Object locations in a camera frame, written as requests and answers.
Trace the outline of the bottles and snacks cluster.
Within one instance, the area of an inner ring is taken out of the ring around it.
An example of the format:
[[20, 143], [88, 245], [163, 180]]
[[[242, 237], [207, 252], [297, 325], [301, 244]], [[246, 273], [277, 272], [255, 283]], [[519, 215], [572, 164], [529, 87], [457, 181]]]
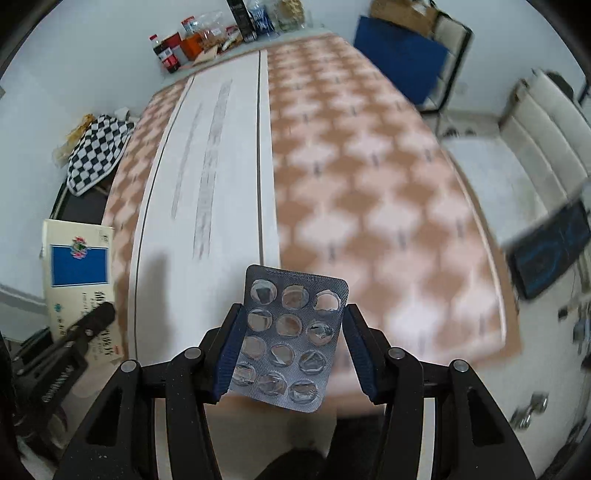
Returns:
[[304, 28], [301, 1], [229, 1], [233, 22], [224, 12], [212, 11], [181, 21], [182, 30], [166, 38], [149, 37], [164, 70], [172, 74], [183, 67], [206, 63], [243, 43], [281, 32]]

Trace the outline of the silver pill blister pack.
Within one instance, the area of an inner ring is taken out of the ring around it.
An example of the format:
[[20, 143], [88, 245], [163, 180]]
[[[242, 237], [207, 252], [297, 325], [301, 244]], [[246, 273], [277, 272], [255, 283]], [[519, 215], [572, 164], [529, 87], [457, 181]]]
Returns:
[[301, 413], [321, 407], [349, 286], [345, 280], [252, 265], [245, 273], [245, 337], [229, 389]]

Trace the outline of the patterned dining table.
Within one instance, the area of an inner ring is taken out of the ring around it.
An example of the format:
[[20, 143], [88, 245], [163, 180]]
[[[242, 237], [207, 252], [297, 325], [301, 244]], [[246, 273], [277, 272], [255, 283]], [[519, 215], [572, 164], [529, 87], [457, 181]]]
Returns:
[[221, 323], [252, 264], [334, 276], [423, 361], [520, 354], [475, 193], [403, 94], [325, 34], [155, 93], [106, 204], [123, 350], [165, 361]]

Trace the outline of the black chair under cloth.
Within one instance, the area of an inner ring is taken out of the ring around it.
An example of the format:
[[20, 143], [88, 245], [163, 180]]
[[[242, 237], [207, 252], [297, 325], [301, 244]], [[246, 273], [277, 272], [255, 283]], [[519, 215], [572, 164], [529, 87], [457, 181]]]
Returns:
[[108, 192], [92, 187], [81, 196], [73, 195], [63, 182], [57, 193], [49, 218], [84, 224], [100, 224], [106, 208]]

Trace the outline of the person legs dark trousers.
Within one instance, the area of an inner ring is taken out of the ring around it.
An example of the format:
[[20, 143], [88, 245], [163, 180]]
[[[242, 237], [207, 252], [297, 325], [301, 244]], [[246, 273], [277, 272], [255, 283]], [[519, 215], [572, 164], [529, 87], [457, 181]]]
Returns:
[[256, 480], [342, 479], [334, 462], [317, 448], [291, 448], [263, 469]]

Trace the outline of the cream blue medicine box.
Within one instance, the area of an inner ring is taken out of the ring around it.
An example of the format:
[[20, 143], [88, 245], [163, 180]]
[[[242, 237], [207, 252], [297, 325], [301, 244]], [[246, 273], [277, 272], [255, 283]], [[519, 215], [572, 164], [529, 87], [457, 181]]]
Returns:
[[113, 229], [47, 219], [42, 227], [43, 292], [55, 340], [103, 302], [115, 302]]

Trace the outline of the white cushioned bench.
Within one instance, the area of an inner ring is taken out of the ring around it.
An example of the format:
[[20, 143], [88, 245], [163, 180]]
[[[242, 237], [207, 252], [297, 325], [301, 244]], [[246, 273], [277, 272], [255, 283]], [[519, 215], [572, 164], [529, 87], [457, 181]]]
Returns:
[[533, 73], [496, 136], [450, 137], [442, 145], [505, 250], [590, 183], [590, 125], [541, 70]]

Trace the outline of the brown cardboard box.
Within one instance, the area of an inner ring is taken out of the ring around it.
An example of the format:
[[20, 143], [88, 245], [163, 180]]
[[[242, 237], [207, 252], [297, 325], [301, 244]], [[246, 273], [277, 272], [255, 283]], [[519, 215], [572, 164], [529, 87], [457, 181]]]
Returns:
[[370, 6], [370, 17], [390, 22], [428, 37], [440, 11], [422, 1], [375, 0]]

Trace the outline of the blue board on chair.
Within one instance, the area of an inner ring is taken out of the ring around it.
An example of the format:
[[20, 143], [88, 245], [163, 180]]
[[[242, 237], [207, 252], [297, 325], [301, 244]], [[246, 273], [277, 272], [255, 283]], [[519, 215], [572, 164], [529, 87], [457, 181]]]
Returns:
[[435, 88], [449, 53], [439, 42], [367, 16], [359, 19], [353, 46], [416, 106]]

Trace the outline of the chrome dumbbell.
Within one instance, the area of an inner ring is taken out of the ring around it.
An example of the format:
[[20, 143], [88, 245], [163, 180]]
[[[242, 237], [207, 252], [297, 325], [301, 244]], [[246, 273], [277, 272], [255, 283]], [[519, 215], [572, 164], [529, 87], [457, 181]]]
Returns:
[[535, 415], [542, 415], [548, 407], [549, 394], [547, 392], [534, 392], [531, 396], [530, 403], [523, 408], [518, 408], [514, 411], [510, 425], [514, 430], [527, 430], [532, 418]]

